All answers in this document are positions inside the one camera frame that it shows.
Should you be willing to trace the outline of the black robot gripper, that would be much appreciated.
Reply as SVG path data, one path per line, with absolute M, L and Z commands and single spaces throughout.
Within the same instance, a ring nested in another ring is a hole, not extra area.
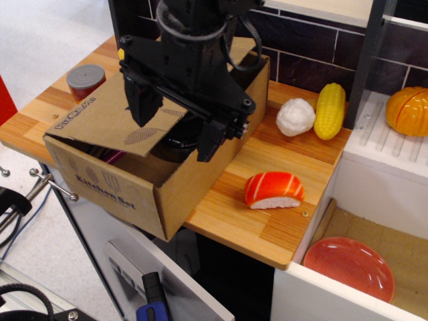
M 159 41 L 125 35 L 119 45 L 124 52 L 120 71 L 128 107 L 140 127 L 163 106 L 163 98 L 186 108 L 204 120 L 197 141 L 197 161 L 204 163 L 226 138 L 241 138 L 247 132 L 255 102 L 227 68 L 252 72 L 256 65 L 236 65 L 224 34 L 163 34 Z

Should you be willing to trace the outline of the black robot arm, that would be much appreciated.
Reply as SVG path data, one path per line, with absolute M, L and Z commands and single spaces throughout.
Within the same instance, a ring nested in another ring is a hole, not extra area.
M 248 11 L 262 1 L 161 1 L 156 19 L 160 39 L 120 38 L 120 70 L 134 121 L 146 125 L 163 99 L 186 108 L 202 121 L 198 161 L 208 162 L 227 139 L 241 138 L 255 102 L 228 71 L 231 44 L 241 24 L 256 45 L 261 38 Z

